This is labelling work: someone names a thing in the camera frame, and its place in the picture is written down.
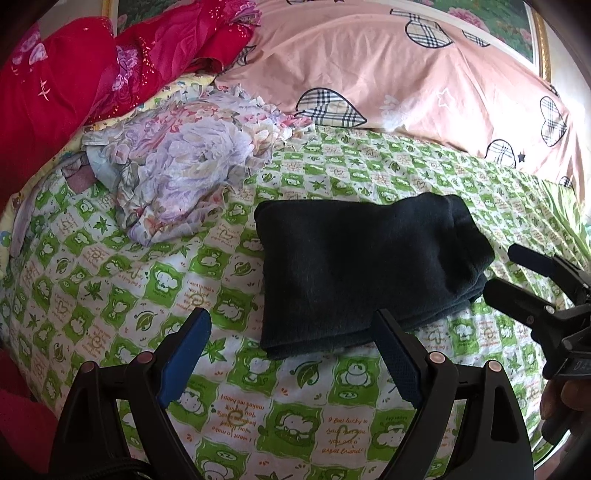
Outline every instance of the black garment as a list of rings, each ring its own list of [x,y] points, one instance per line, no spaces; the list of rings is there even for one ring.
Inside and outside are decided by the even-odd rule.
[[[261,348],[271,359],[371,341],[374,311],[410,330],[476,300],[494,253],[460,197],[424,193],[393,205],[262,202]]]

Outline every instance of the bed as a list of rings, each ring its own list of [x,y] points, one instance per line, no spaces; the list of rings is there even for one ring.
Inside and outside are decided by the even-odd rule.
[[[212,80],[182,77],[137,111]],[[142,350],[154,350],[195,307],[203,307],[212,315],[212,336],[186,392],[168,410],[202,472],[217,480],[278,480],[285,471],[302,479],[376,478],[414,410],[401,399],[373,345],[285,361],[265,358],[258,346],[264,252],[253,219],[256,205],[269,199],[389,204],[421,192],[458,194],[495,250],[487,275],[526,286],[560,307],[567,300],[555,285],[511,264],[506,251],[516,242],[558,253],[588,270],[591,243],[570,184],[457,148],[359,126],[319,125],[315,139],[301,148],[276,149],[243,186],[225,189],[225,206],[208,215],[196,234],[148,247],[117,227],[115,198],[100,183],[75,194],[59,168],[48,173],[80,150],[85,132],[79,132],[30,181],[28,192],[44,179],[31,199],[23,248],[9,260],[15,205],[0,222],[5,269],[0,335],[35,396],[59,414],[84,361],[128,362]],[[26,197],[21,192],[19,203]],[[538,413],[544,358],[525,327],[480,299],[470,311],[414,333],[427,349],[455,362],[501,362],[518,397],[535,462],[552,452],[541,438]],[[361,383],[351,381],[359,371]],[[142,458],[125,402],[119,412],[131,451]],[[445,470],[462,412],[457,403],[431,478]]]

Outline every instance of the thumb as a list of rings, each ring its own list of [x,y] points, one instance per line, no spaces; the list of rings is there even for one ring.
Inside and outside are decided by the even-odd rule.
[[[560,397],[568,408],[591,411],[591,380],[567,381]]]

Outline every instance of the black cable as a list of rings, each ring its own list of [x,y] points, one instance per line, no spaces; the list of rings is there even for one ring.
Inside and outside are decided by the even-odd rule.
[[[155,478],[154,469],[149,463],[134,458],[115,459],[87,472],[69,473],[59,476],[48,475],[41,478],[44,480],[100,480],[116,473],[125,472],[143,473],[150,478]]]

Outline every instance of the pink blanket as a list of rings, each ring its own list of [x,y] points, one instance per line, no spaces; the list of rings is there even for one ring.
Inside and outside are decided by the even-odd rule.
[[[317,124],[436,141],[572,186],[584,174],[550,84],[482,39],[361,0],[262,0],[262,27],[218,77]]]

